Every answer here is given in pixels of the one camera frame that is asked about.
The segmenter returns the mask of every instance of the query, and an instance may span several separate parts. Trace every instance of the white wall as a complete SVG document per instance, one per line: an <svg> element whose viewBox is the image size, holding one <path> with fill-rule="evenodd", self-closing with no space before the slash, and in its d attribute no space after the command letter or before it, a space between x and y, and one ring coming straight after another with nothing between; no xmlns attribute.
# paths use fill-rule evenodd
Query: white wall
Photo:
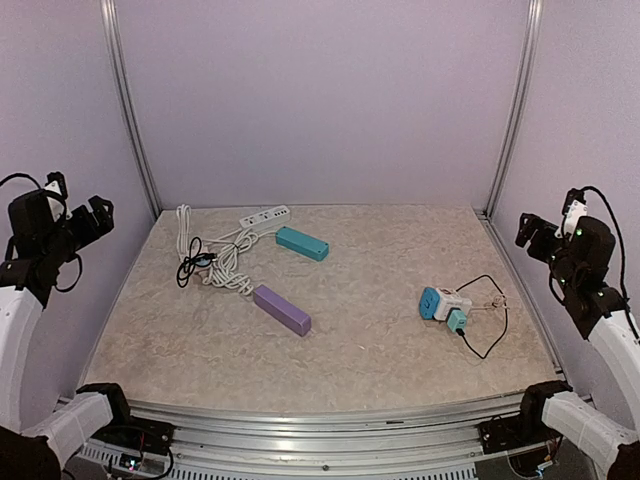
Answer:
<svg viewBox="0 0 640 480"><path fill-rule="evenodd" d="M640 312L640 4L545 2L524 120L496 224L553 333L571 382L631 425L604 362L547 288L548 269L513 244L522 212L554 223L571 187L593 184L608 196L628 250L627 286ZM595 196L591 213L607 219ZM618 284L619 257L609 283Z"/></svg>
<svg viewBox="0 0 640 480"><path fill-rule="evenodd" d="M98 1L0 2L0 178L23 171L44 181L62 171L75 208L93 195L115 204L115 230L81 252L84 275L53 292L34 334L23 384L23 418L48 415L70 394L152 218L133 162L111 74ZM32 189L0 190L0 208ZM0 215L0 245L11 236ZM63 267L68 285L76 266Z"/></svg>
<svg viewBox="0 0 640 480"><path fill-rule="evenodd" d="M117 8L165 207L485 206L527 0Z"/></svg>

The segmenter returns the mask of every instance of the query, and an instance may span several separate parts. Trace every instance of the electrical socket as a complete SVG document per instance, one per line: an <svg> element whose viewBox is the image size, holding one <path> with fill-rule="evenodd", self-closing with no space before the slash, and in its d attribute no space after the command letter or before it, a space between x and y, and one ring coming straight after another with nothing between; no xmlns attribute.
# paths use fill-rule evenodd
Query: electrical socket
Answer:
<svg viewBox="0 0 640 480"><path fill-rule="evenodd" d="M286 205L273 207L269 210L249 215L240 219L242 228L251 228L254 232L261 232L267 228L281 225L291 219L291 210Z"/></svg>

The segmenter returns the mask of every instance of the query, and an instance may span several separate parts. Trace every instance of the white extension cord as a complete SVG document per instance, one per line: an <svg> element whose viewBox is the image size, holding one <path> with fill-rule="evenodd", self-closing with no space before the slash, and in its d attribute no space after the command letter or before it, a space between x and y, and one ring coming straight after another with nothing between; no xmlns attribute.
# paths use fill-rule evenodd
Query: white extension cord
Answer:
<svg viewBox="0 0 640 480"><path fill-rule="evenodd" d="M176 241L176 249L180 260L184 259L189 252L189 229L191 208L188 205L180 205L176 209L178 217L178 238ZM208 266L201 269L198 274L202 278L204 285L212 285L216 288L228 288L237 290L241 295L248 296L253 292L251 278L237 271L238 256L245 253L266 235L273 235L275 232L254 232L250 228L238 228L233 232L227 233L216 239L202 239L203 250L211 252L211 247L224 245L218 252L218 257ZM235 240L229 240L229 237L236 235Z"/></svg>

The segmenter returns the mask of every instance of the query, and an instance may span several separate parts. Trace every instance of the marble tabletop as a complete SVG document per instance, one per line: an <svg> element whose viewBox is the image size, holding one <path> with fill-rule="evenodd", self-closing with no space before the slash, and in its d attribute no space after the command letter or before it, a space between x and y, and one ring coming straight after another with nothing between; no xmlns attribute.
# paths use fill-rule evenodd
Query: marble tabletop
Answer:
<svg viewBox="0 0 640 480"><path fill-rule="evenodd" d="M259 207L194 210L191 233L216 238ZM321 262L262 239L240 256L265 284L312 317L303 338L238 293L175 281L177 220L153 227L117 300L85 382L173 406L272 413L420 407L524 390L555 379L549 355L500 256L469 207L298 206L288 226L330 244ZM426 286L491 274L508 298L509 330L476 358L443 323L424 321ZM475 304L488 281L465 289ZM501 311L474 312L467 339L484 352Z"/></svg>

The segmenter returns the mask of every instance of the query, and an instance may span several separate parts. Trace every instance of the purple box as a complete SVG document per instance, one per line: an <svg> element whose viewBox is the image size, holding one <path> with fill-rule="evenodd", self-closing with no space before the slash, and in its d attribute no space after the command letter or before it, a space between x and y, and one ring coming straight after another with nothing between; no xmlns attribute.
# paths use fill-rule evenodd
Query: purple box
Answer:
<svg viewBox="0 0 640 480"><path fill-rule="evenodd" d="M260 285L253 291L253 301L261 309L301 337L304 337L311 330L311 317L309 315L264 285Z"/></svg>

